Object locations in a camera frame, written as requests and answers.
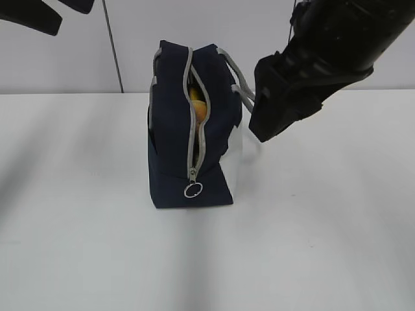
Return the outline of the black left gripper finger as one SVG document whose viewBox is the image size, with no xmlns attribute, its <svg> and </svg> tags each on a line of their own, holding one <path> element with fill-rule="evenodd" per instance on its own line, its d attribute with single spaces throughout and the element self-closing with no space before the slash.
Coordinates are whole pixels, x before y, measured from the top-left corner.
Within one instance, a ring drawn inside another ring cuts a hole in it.
<svg viewBox="0 0 415 311">
<path fill-rule="evenodd" d="M 1 19 L 55 36 L 61 15 L 43 1 L 1 0 Z"/>
<path fill-rule="evenodd" d="M 80 12 L 81 14 L 89 14 L 93 8 L 94 0 L 59 0 L 62 4 L 69 8 Z"/>
</svg>

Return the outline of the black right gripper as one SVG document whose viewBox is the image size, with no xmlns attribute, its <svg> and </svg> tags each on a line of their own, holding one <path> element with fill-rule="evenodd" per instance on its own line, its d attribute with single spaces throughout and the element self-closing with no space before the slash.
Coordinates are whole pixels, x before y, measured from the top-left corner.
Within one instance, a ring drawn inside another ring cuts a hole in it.
<svg viewBox="0 0 415 311">
<path fill-rule="evenodd" d="M 333 93 L 370 76 L 413 20 L 413 1 L 299 2 L 286 48 L 255 67 L 251 132 L 263 143 L 320 111 Z"/>
</svg>

